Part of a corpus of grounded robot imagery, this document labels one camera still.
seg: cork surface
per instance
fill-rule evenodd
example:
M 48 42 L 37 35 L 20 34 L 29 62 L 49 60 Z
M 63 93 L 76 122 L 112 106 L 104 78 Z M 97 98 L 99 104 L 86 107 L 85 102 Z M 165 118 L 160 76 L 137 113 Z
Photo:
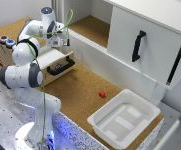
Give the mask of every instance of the cork surface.
M 88 39 L 107 47 L 110 30 L 109 24 L 93 16 L 88 16 L 71 24 L 69 28 Z
M 0 37 L 6 35 L 9 37 L 9 39 L 13 39 L 17 43 L 17 37 L 20 31 L 22 30 L 25 21 L 28 19 L 30 18 L 25 17 L 23 19 L 17 20 L 15 22 L 0 27 Z M 37 40 L 39 41 L 40 44 L 45 42 L 45 39 L 37 38 Z
M 101 90 L 106 92 L 105 98 L 98 96 Z M 74 65 L 72 71 L 46 86 L 46 93 L 61 99 L 61 112 L 110 150 L 113 148 L 95 134 L 93 127 L 87 122 L 87 118 L 119 92 L 121 89 L 78 63 Z M 162 119 L 163 115 L 159 115 L 127 150 L 135 150 Z

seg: black handle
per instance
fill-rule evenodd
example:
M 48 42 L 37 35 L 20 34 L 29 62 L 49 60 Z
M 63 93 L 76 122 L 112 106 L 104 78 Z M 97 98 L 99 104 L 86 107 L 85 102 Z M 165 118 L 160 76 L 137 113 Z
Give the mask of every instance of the black handle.
M 137 39 L 136 39 L 135 45 L 134 45 L 134 51 L 132 54 L 132 61 L 133 62 L 137 61 L 140 58 L 140 56 L 138 55 L 139 47 L 141 44 L 141 38 L 144 37 L 145 35 L 146 35 L 146 32 L 140 31 L 139 35 L 137 36 Z
M 53 76 L 56 76 L 56 75 L 60 74 L 61 72 L 65 71 L 66 69 L 72 67 L 75 64 L 75 62 L 72 59 L 70 59 L 69 56 L 66 57 L 66 61 L 68 62 L 67 65 L 65 65 L 61 68 L 55 69 L 55 70 L 52 70 L 52 69 L 50 69 L 50 67 L 47 67 L 48 73 L 50 73 Z

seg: cabinet door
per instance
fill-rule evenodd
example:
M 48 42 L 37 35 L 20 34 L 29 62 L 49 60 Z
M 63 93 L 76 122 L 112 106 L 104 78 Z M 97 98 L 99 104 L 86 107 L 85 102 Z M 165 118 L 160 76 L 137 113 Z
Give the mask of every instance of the cabinet door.
M 146 36 L 141 38 L 140 59 L 133 62 L 135 41 L 140 31 Z M 107 48 L 109 54 L 167 84 L 180 48 L 180 34 L 114 6 Z

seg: white robotic arm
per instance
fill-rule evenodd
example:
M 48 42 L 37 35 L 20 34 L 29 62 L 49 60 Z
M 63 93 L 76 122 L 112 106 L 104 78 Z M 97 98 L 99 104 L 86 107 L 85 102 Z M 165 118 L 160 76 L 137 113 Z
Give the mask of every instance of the white robotic arm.
M 24 140 L 27 141 L 26 145 L 28 146 L 28 150 L 39 150 L 44 125 L 44 96 L 42 92 L 35 89 L 35 87 L 41 85 L 43 75 L 39 66 L 33 63 L 33 53 L 38 57 L 40 44 L 33 35 L 46 39 L 46 44 L 50 47 L 62 47 L 65 45 L 64 41 L 67 39 L 64 24 L 56 22 L 55 13 L 51 8 L 43 8 L 41 15 L 42 21 L 29 19 L 25 22 L 17 39 L 17 47 L 13 50 L 12 54 L 12 59 L 16 65 L 5 66 L 0 70 L 0 81 L 8 88 L 14 90 L 18 102 L 37 108 L 35 123 L 24 138 Z M 44 148 L 47 147 L 49 150 L 55 150 L 57 147 L 55 144 L 55 136 L 51 134 L 53 133 L 52 114 L 59 112 L 61 101 L 49 94 L 45 94 L 45 99 L 46 122 L 44 142 L 47 143 L 44 143 Z

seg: green cable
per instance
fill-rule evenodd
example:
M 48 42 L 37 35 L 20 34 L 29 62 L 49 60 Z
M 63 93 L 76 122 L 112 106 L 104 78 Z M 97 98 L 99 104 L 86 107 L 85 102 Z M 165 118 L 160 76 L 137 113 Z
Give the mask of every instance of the green cable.
M 67 20 L 69 19 L 69 21 L 66 23 L 66 25 L 65 25 L 63 28 L 61 28 L 61 29 L 59 29 L 58 31 L 55 31 L 55 32 L 42 33 L 42 34 L 34 34 L 34 35 L 30 36 L 28 39 L 30 39 L 30 38 L 32 38 L 32 37 L 34 37 L 34 36 L 38 36 L 38 35 L 46 35 L 46 34 L 57 33 L 57 32 L 59 32 L 59 31 L 63 30 L 64 28 L 66 28 L 66 27 L 67 27 L 67 33 L 68 33 L 68 39 L 69 39 L 68 25 L 70 24 L 72 18 L 73 18 L 73 10 L 71 9 L 71 10 L 69 10 L 68 18 L 67 18 Z M 32 55 L 34 56 L 34 58 L 35 58 L 35 60 L 36 60 L 36 62 L 37 62 L 37 65 L 39 66 L 39 62 L 38 62 L 38 60 L 37 60 L 37 58 L 36 58 L 36 55 L 34 54 L 32 48 L 31 48 L 31 46 L 29 45 L 29 43 L 27 43 L 27 45 L 28 45 L 30 51 L 32 52 Z M 45 122 L 46 122 L 46 99 L 45 99 L 45 86 L 44 86 L 44 81 L 42 82 L 42 84 L 43 84 L 43 93 L 44 93 L 44 123 L 43 123 L 43 136 L 42 136 L 42 141 L 41 141 L 41 150 L 42 150 L 42 148 L 43 148 L 44 130 L 45 130 Z

